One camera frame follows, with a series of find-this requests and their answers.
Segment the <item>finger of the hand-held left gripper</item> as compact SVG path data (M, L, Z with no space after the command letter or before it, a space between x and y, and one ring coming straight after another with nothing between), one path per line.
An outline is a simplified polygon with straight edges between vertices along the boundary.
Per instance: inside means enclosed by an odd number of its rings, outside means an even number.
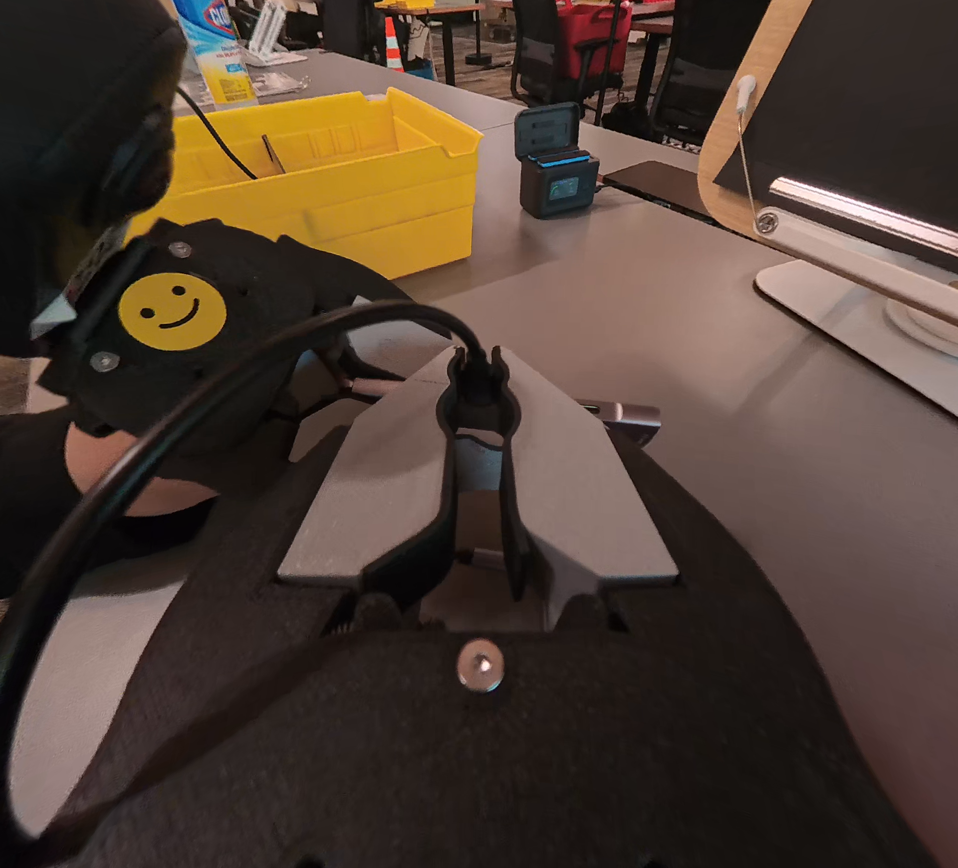
M293 439L288 461L295 464L330 432L340 427L350 427L358 416L379 401L378 397L339 398L302 419Z
M375 323L335 337L319 361L340 388L401 382L453 347L440 326L401 320Z

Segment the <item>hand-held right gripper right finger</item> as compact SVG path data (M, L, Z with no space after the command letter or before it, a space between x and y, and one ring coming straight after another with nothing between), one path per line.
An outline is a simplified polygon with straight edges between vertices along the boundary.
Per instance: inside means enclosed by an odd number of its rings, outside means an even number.
M614 445L633 442L511 350L493 355L518 406L502 467L511 470L520 533L530 541L525 572L545 627L556 627L571 598L673 584L677 563Z

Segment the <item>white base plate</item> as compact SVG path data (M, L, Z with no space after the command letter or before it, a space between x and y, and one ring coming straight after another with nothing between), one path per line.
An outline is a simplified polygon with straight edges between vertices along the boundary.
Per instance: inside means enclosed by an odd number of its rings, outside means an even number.
M956 325L801 261L761 270L754 285L780 307L957 415Z

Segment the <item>blue and black device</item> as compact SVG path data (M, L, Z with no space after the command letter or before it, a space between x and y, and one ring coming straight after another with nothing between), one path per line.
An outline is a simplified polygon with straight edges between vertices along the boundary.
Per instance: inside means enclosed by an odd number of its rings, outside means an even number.
M521 167L519 202L528 215L545 219L592 205L600 160L579 145L580 121L575 102L531 107L516 115L513 145Z

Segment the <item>yellow plastic bin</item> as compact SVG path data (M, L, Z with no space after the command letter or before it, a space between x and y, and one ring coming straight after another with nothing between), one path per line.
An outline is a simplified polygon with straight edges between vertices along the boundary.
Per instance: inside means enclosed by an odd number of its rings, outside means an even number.
M271 240L361 263L390 280L456 263L473 252L483 134L397 88L214 111L209 122L256 176L228 159L193 113L174 119L174 177L135 217L126 240L158 219L217 218ZM270 161L276 146L288 174Z

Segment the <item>black monitor screen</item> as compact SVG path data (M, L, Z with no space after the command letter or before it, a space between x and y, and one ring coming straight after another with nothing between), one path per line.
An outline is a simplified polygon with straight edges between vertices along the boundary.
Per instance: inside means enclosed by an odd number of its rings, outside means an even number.
M744 131L754 202L956 272L956 0L812 0Z

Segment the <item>grey usb hub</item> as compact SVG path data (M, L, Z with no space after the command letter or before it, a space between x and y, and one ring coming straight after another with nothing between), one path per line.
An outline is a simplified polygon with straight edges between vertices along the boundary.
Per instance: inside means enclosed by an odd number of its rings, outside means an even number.
M365 402L374 402L399 387L404 379L344 377L339 383L340 395ZM608 429L618 428L634 443L645 446L661 428L661 413L653 406L576 399L576 402Z

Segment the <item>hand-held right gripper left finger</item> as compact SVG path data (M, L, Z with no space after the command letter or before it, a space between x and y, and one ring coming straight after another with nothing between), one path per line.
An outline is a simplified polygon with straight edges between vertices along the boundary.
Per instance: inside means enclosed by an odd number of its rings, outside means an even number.
M446 348L354 421L279 566L283 582L428 592L454 561Z

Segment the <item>white wipes canister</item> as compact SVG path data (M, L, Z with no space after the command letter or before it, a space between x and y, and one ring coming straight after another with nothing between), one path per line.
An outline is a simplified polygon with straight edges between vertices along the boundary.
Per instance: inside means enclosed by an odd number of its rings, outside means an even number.
M225 0L172 0L215 108L257 105Z

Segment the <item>black office chair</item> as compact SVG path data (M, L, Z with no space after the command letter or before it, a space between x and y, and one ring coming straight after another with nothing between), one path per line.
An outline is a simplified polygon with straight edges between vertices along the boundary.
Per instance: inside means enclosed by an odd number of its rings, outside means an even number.
M655 142L701 146L772 0L676 0L650 110Z
M585 79L589 55L582 62L579 79L558 78L556 0L511 0L511 5L516 24L516 48L510 77L510 91L514 98L529 108L575 102L582 114L589 98L606 89L622 89L625 69L622 74L608 72L611 47L607 51L604 71L597 80Z

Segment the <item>black flat panel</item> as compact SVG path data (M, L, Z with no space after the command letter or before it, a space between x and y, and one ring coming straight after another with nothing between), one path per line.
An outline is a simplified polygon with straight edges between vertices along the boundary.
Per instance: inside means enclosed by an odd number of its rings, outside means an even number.
M708 225L719 225L702 202L698 175L693 171L659 161L644 161L607 172L600 179L603 186L626 192Z

